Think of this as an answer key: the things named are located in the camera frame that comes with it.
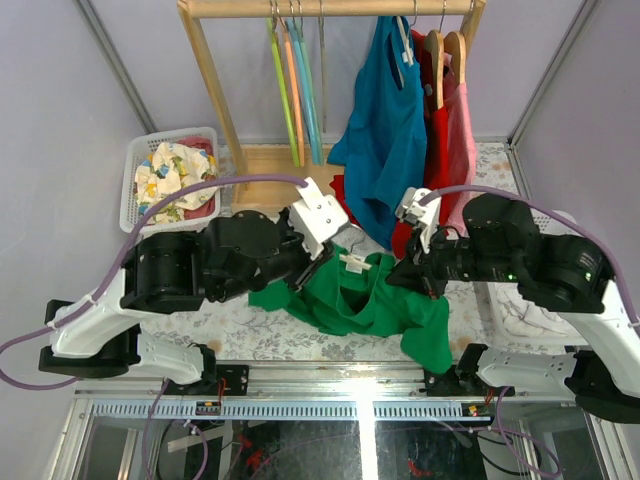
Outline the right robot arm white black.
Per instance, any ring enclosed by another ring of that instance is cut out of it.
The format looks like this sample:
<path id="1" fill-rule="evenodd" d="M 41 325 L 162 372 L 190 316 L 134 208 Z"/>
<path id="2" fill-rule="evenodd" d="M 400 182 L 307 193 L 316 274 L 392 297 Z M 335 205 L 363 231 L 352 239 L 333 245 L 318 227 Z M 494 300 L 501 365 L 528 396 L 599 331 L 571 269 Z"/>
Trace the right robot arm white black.
<path id="1" fill-rule="evenodd" d="M 491 187 L 410 187 L 396 215 L 412 233 L 387 282 L 431 299 L 451 281 L 516 285 L 523 299 L 567 321 L 588 348 L 553 357 L 473 344 L 456 369 L 458 387 L 472 395 L 491 386 L 560 397 L 600 419 L 636 424 L 639 317 L 621 267 L 602 241 L 556 212 L 544 214 L 568 233 L 542 233 L 536 209 Z"/>

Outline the green t shirt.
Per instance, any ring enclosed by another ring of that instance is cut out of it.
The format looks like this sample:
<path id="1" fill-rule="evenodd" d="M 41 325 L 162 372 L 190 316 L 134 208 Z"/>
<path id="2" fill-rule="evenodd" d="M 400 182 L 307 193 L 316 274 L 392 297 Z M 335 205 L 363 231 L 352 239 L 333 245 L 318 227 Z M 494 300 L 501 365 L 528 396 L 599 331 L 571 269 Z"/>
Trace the green t shirt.
<path id="1" fill-rule="evenodd" d="M 426 370 L 446 372 L 453 363 L 447 299 L 389 285 L 386 277 L 395 266 L 391 255 L 372 253 L 365 257 L 369 269 L 351 271 L 339 258 L 346 253 L 336 246 L 335 256 L 300 291 L 280 280 L 251 292 L 248 303 L 268 312 L 284 310 L 327 335 L 399 335 L 404 354 Z"/>

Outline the cream white hanger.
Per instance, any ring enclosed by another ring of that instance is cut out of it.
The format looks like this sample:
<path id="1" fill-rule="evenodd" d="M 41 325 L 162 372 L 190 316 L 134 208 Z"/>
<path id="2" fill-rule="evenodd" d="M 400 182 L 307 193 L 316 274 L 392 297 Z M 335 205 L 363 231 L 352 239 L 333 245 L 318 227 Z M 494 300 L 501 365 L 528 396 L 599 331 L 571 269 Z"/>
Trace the cream white hanger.
<path id="1" fill-rule="evenodd" d="M 354 242 L 348 250 L 347 254 L 340 254 L 339 259 L 346 264 L 346 268 L 359 269 L 360 271 L 368 271 L 372 265 L 366 261 L 365 257 L 361 257 L 355 254 L 355 247 L 362 244 L 365 238 L 362 238 Z"/>

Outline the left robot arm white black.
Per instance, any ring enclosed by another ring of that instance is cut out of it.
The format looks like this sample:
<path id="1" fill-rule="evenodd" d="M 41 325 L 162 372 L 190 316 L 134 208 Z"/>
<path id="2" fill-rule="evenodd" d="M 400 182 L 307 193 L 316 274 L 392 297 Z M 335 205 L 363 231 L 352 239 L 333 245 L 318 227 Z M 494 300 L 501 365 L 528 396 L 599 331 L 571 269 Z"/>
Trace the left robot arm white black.
<path id="1" fill-rule="evenodd" d="M 143 374 L 167 379 L 178 393 L 211 393 L 220 382 L 214 351 L 162 342 L 142 322 L 270 285 L 297 293 L 334 252 L 324 241 L 312 256 L 287 209 L 276 221 L 245 210 L 200 231 L 153 234 L 127 252 L 100 300 L 53 335 L 38 368 L 79 379 Z"/>

